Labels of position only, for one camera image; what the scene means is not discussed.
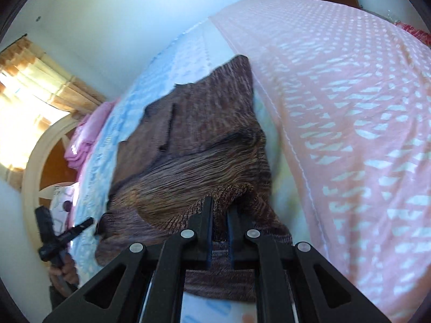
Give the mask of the person's left hand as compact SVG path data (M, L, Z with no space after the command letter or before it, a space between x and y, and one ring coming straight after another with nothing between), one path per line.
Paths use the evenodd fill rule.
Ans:
M64 265L62 268L50 266L49 276L52 285L58 290L62 290L63 285L60 282L62 278L68 284L77 286L79 284L79 277L75 267L75 261L69 253L65 253L63 257Z

